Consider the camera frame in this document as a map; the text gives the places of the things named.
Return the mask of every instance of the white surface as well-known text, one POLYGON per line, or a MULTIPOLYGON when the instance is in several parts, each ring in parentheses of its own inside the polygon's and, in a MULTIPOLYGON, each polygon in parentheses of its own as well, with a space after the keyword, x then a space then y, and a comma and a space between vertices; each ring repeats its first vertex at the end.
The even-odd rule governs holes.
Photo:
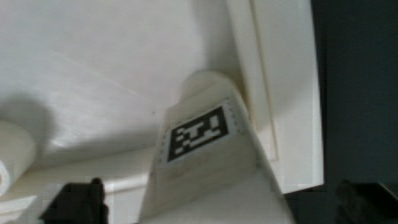
POLYGON ((228 3, 253 123, 288 193, 324 183, 311 3, 309 0, 228 3))
POLYGON ((36 168, 153 146, 185 78, 238 79, 224 0, 6 0, 0 49, 0 118, 36 168))
MULTIPOLYGON (((187 80, 183 90, 181 101, 167 111, 141 223, 290 224, 290 209, 269 161, 258 153, 263 149, 237 87, 222 74, 201 72, 187 80), (192 120, 221 105, 229 134, 165 162, 169 131, 183 124, 194 125, 192 120)), ((196 138, 208 128, 201 128, 196 138)))
POLYGON ((142 222, 144 224, 292 224, 288 207, 258 172, 185 206, 142 222))
POLYGON ((0 121, 0 196, 34 163, 36 154, 29 132, 14 124, 0 121))
POLYGON ((100 177, 107 193, 144 187, 153 160, 153 149, 123 152, 105 158, 27 172, 9 193, 0 198, 0 214, 22 211, 43 189, 70 182, 91 182, 100 177))

